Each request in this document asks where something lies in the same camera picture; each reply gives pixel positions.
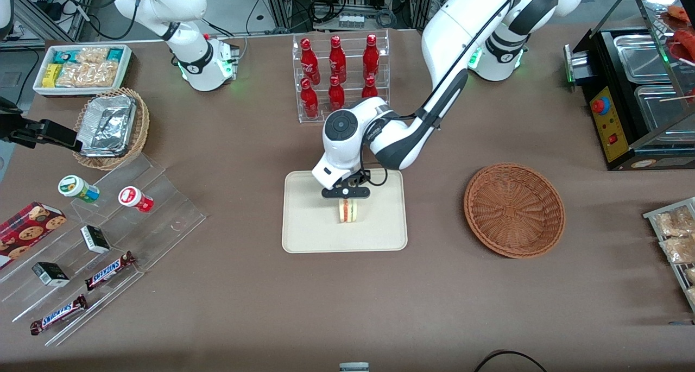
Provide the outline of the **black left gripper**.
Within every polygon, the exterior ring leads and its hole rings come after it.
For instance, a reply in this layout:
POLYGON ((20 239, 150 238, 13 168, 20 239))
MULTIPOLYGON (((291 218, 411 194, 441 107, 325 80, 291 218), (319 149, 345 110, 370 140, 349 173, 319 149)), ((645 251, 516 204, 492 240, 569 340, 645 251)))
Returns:
POLYGON ((365 186, 370 178, 370 170, 358 170, 355 174, 333 184, 332 189, 323 188, 321 196, 325 199, 340 199, 340 205, 345 205, 346 199, 352 199, 352 204, 356 205, 359 199, 370 197, 371 191, 365 186))

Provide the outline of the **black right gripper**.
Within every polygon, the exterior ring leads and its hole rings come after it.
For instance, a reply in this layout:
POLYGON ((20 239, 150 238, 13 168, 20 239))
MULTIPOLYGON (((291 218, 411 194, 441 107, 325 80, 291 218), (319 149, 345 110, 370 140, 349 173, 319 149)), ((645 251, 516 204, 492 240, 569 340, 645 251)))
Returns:
POLYGON ((35 146, 33 139, 65 148, 77 148, 77 132, 48 119, 39 122, 23 117, 22 110, 10 100, 1 98, 1 140, 23 146, 35 146))

